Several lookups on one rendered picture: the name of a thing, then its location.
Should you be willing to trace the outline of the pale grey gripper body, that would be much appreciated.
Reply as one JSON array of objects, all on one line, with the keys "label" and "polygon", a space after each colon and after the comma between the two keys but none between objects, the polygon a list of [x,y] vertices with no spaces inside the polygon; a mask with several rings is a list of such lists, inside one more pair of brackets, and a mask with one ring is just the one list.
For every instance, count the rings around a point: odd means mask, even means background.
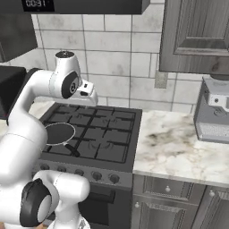
[{"label": "pale grey gripper body", "polygon": [[96,106],[98,104],[98,94],[94,89],[78,89],[71,100],[73,104],[79,106]]}]

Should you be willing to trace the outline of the dark grey stove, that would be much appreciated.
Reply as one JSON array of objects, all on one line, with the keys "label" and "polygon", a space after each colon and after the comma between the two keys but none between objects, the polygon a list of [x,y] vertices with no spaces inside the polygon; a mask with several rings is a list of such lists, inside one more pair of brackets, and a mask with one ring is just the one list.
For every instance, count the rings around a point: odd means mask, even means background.
[{"label": "dark grey stove", "polygon": [[[111,106],[83,106],[53,104],[40,118],[44,125],[69,123],[76,133],[70,144],[81,154],[76,157],[64,146],[47,146],[33,168],[36,173],[41,164],[49,165],[50,170],[64,166],[66,173],[74,174],[76,169],[84,172],[89,182],[113,185],[131,189],[132,168],[136,153],[142,112]],[[93,172],[100,172],[102,178],[96,181]],[[112,183],[111,174],[120,177]]]}]

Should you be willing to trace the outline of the black frying pan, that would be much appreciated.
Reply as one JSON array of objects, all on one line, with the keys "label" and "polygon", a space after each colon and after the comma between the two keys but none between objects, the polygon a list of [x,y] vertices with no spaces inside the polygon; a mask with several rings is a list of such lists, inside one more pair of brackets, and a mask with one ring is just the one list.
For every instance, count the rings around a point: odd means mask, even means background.
[{"label": "black frying pan", "polygon": [[48,146],[53,147],[63,145],[76,157],[81,155],[79,151],[69,143],[76,133],[75,128],[71,124],[51,123],[46,126],[46,130]]}]

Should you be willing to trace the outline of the black box appliance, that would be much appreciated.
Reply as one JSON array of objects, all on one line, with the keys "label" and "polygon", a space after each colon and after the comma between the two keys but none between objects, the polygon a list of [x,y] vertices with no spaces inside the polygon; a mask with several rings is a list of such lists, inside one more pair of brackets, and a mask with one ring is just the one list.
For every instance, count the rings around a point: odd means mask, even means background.
[{"label": "black box appliance", "polygon": [[10,113],[25,75],[24,67],[0,66],[0,119],[5,120]]}]

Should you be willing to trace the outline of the dark range hood with display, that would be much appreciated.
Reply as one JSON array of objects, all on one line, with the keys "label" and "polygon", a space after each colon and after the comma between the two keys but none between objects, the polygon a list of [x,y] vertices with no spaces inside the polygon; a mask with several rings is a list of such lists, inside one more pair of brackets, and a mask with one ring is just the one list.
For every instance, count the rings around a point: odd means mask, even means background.
[{"label": "dark range hood with display", "polygon": [[150,0],[0,0],[0,13],[143,14]]}]

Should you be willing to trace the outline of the dark oven door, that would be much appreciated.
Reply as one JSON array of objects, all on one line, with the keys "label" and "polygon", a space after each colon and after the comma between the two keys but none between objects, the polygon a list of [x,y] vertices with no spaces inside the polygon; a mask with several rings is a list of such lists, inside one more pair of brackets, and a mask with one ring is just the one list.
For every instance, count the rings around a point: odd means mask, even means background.
[{"label": "dark oven door", "polygon": [[90,183],[90,192],[109,195],[110,191],[115,192],[113,204],[88,198],[80,202],[82,216],[91,229],[131,229],[131,189]]}]

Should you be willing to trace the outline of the grey drawer front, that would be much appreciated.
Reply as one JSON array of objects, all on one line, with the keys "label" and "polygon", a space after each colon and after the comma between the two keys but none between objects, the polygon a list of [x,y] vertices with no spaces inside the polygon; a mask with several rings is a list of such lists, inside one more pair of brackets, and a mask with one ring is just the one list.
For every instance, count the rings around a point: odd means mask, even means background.
[{"label": "grey drawer front", "polygon": [[[169,192],[165,191],[166,186],[170,187],[171,190]],[[147,176],[144,180],[143,192],[170,199],[189,199],[192,188],[193,184],[190,182]]]}]

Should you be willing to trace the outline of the grey base cupboard door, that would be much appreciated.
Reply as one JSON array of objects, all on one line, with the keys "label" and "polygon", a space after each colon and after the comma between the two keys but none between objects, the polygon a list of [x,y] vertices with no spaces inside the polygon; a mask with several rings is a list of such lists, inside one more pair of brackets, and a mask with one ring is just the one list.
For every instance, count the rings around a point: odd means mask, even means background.
[{"label": "grey base cupboard door", "polygon": [[191,229],[229,229],[229,188],[205,189]]},{"label": "grey base cupboard door", "polygon": [[197,210],[195,204],[134,195],[131,229],[191,229]]}]

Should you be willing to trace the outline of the grey wall socket plate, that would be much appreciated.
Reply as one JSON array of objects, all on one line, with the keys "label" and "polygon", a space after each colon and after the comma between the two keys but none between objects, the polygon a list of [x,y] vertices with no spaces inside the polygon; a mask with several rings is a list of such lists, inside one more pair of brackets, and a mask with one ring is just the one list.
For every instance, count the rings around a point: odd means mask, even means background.
[{"label": "grey wall socket plate", "polygon": [[155,88],[156,89],[165,89],[167,86],[168,73],[156,71],[155,75]]}]

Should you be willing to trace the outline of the dark wall cupboard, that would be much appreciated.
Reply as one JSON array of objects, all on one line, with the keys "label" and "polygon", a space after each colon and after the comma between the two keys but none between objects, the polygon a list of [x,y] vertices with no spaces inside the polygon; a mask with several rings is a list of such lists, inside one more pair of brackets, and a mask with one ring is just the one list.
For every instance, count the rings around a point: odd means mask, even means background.
[{"label": "dark wall cupboard", "polygon": [[30,14],[0,13],[0,63],[38,47]]}]

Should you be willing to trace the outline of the grey wall cupboard door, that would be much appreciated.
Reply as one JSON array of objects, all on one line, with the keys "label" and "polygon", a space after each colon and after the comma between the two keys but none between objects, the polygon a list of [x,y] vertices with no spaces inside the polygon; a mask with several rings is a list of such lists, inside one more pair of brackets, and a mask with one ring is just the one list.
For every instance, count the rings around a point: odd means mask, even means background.
[{"label": "grey wall cupboard door", "polygon": [[159,70],[229,75],[229,0],[165,0]]}]

